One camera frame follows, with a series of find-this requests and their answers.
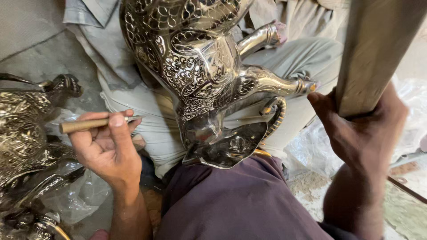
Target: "hand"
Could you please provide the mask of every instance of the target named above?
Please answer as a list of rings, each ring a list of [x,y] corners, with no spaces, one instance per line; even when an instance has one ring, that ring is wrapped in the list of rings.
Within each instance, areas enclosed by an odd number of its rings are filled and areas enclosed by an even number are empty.
[[[85,113],[77,121],[109,117],[108,126],[68,135],[79,162],[109,183],[114,192],[121,194],[128,190],[133,194],[139,192],[142,163],[130,134],[141,120],[126,124],[124,119],[124,116],[130,117],[133,113],[130,109],[118,113]]]
[[[392,84],[386,87],[377,106],[366,117],[341,118],[334,96],[334,91],[327,96],[320,93],[307,96],[325,127],[333,151],[353,172],[370,182],[385,179],[408,109]]]

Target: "polished metal surface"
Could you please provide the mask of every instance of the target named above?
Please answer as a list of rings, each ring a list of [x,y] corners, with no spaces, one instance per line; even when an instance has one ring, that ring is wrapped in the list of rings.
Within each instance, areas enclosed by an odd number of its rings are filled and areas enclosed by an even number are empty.
[[[83,175],[78,169],[66,176],[51,175],[35,182],[36,173],[61,159],[75,159],[71,147],[47,142],[43,120],[67,96],[79,97],[81,88],[72,75],[59,75],[41,84],[11,74],[0,80],[24,82],[41,90],[0,89],[0,239],[21,239],[36,232],[39,239],[53,237],[36,226],[32,203],[41,195],[70,184]]]
[[[144,81],[153,76],[173,97],[181,139],[189,149],[184,164],[230,168],[249,157],[281,123],[285,96],[306,94],[314,82],[281,79],[270,70],[242,64],[242,57],[282,42],[280,24],[269,23],[237,44],[229,30],[251,0],[122,0],[120,20]],[[277,110],[270,123],[227,129],[225,114],[269,93]]]

